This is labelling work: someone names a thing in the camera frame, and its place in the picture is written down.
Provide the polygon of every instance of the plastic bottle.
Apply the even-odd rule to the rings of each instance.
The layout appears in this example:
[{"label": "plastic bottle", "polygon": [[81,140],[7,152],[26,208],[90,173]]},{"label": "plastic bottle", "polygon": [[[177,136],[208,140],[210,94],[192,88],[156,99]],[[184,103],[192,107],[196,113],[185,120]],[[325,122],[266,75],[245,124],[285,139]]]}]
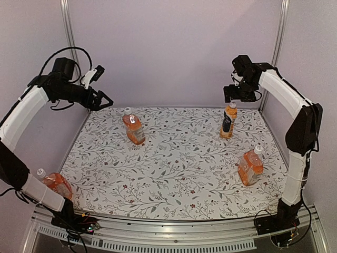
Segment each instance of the plastic bottle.
[{"label": "plastic bottle", "polygon": [[126,125],[127,137],[136,145],[145,141],[143,126],[139,118],[132,113],[130,107],[124,109],[123,122]]},{"label": "plastic bottle", "polygon": [[226,107],[224,116],[225,118],[222,122],[221,130],[220,130],[220,137],[224,139],[229,139],[230,137],[232,137],[234,121],[237,117],[237,108],[236,108],[235,102],[231,102]]},{"label": "plastic bottle", "polygon": [[239,164],[238,172],[245,186],[255,184],[263,173],[263,162],[260,158],[263,148],[257,145],[255,149],[246,152]]},{"label": "plastic bottle", "polygon": [[44,183],[50,189],[69,200],[72,199],[72,187],[61,174],[51,173],[49,176],[46,176],[44,169],[38,169],[37,175],[39,178],[41,178],[42,183]]}]

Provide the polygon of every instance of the floral pattern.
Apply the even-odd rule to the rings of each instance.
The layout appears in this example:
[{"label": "floral pattern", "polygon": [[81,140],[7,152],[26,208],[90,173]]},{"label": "floral pattern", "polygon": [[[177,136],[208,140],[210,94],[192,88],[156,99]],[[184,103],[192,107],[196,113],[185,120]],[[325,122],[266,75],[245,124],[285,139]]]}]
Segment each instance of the floral pattern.
[{"label": "floral pattern", "polygon": [[[146,141],[126,136],[123,109],[92,112],[63,168],[77,209],[152,219],[223,219],[275,207],[287,169],[257,110],[239,110],[233,136],[219,137],[223,109],[135,108]],[[264,147],[264,173],[245,187],[244,152]]]}]

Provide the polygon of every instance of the floral tablecloth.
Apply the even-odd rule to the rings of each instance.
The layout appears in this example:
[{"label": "floral tablecloth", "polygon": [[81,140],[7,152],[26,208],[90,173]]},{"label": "floral tablecloth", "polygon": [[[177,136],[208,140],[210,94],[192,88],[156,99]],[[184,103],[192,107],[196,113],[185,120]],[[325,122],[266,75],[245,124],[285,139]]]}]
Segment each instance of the floral tablecloth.
[{"label": "floral tablecloth", "polygon": [[[63,168],[77,209],[152,219],[223,219],[277,205],[287,169],[257,110],[239,110],[219,137],[224,109],[134,108],[146,141],[126,136],[122,108],[92,112]],[[264,174],[245,187],[244,152],[261,144]]]}]

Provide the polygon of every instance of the white bottle cap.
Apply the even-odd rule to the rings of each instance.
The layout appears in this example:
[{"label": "white bottle cap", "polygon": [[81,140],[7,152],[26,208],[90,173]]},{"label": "white bottle cap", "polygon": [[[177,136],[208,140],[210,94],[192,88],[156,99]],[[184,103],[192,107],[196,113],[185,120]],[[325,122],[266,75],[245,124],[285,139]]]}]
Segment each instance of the white bottle cap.
[{"label": "white bottle cap", "polygon": [[255,149],[254,149],[254,153],[255,154],[261,154],[263,151],[263,147],[261,145],[256,145]]},{"label": "white bottle cap", "polygon": [[231,103],[230,103],[230,107],[231,107],[231,108],[236,108],[236,103],[235,103],[235,102],[231,102]]},{"label": "white bottle cap", "polygon": [[130,107],[125,108],[125,109],[124,109],[124,113],[125,113],[126,115],[130,115],[130,114],[132,113],[131,108],[130,108]]},{"label": "white bottle cap", "polygon": [[39,178],[45,178],[46,177],[46,172],[44,169],[38,169],[36,174],[38,175]]}]

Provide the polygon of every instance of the white wall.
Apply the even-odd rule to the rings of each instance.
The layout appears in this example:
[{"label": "white wall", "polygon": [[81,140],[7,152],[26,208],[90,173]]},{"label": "white wall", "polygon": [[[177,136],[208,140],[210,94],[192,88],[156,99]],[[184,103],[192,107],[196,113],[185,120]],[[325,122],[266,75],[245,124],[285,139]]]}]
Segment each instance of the white wall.
[{"label": "white wall", "polygon": [[[0,118],[38,74],[45,60],[67,46],[60,1],[0,1]],[[80,106],[52,112],[48,106],[24,132],[15,153],[31,173],[57,171],[86,111]],[[9,186],[0,181],[0,192]],[[34,206],[13,192],[0,198],[0,252],[18,253]]]},{"label": "white wall", "polygon": [[115,106],[224,106],[237,55],[271,60],[280,7],[267,0],[70,1],[76,43],[106,68],[94,86]]},{"label": "white wall", "polygon": [[[337,247],[337,2],[290,1],[278,68],[281,75],[313,102],[323,106],[320,152],[313,153],[304,191],[314,203],[331,249]],[[292,120],[270,96],[265,117],[286,149],[284,136]]]}]

